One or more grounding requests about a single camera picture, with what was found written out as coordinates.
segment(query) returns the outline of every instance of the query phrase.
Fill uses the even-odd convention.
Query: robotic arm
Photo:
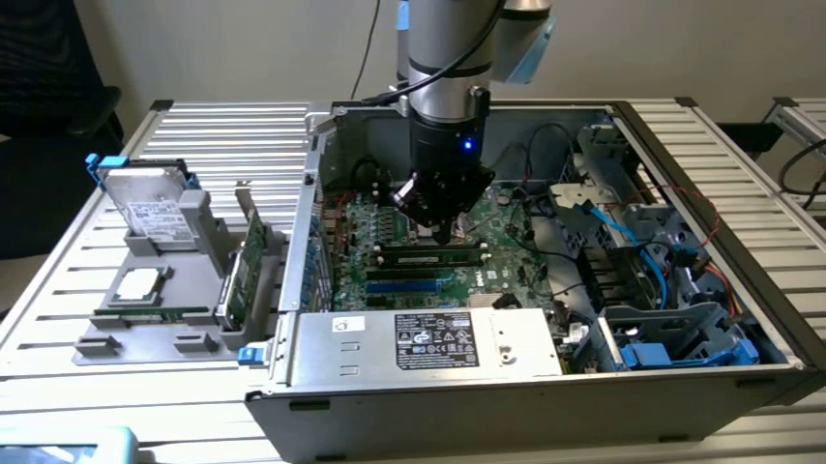
[[[499,80],[511,80],[514,69],[522,74],[526,68],[535,71],[552,28],[550,1],[408,3],[403,4],[410,9],[407,36],[400,31],[400,44],[407,39],[408,45],[408,86],[368,102],[408,98],[412,174],[392,201],[418,224],[431,228],[434,240],[446,244],[456,216],[470,211],[494,178],[480,163],[488,86],[495,74]],[[538,56],[536,42],[542,43]],[[400,60],[404,51],[400,46]],[[502,55],[499,69],[494,55]]]

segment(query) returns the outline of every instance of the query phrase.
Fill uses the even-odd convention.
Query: white wall
[[[76,0],[131,131],[149,103],[345,99],[373,0]],[[556,0],[558,30],[526,98],[688,95],[720,119],[768,98],[826,96],[823,0]],[[395,75],[381,0],[360,95]]]

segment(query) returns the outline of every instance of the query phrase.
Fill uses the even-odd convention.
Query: blue cable
[[[654,258],[650,257],[650,254],[646,251],[646,249],[640,247],[640,243],[636,240],[636,236],[634,235],[634,232],[631,232],[631,229],[628,229],[627,227],[623,227],[616,222],[614,222],[610,219],[610,217],[607,217],[606,214],[602,211],[599,211],[598,208],[591,208],[591,214],[596,217],[598,220],[600,220],[606,224],[607,227],[610,227],[615,231],[627,235],[628,240],[631,241],[631,245],[634,245],[634,247],[638,247],[640,249],[640,256],[643,257],[643,261],[646,261],[646,264],[648,264],[648,267],[654,271],[654,275],[656,276],[656,282],[659,283],[659,289],[662,291],[662,300],[659,301],[659,309],[664,309],[666,297],[668,296],[668,286],[666,284],[666,277],[662,275],[662,271],[659,271],[659,266],[656,266],[656,263],[654,262]]]

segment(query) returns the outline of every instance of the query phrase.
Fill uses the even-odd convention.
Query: black office chair
[[[0,259],[48,253],[117,154],[120,89],[104,87],[69,0],[0,1]]]

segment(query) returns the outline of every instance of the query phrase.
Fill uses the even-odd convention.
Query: warning label
[[[129,203],[136,226],[155,242],[189,242],[192,232],[173,200]]]
[[[470,312],[396,314],[396,365],[403,370],[478,367]]]

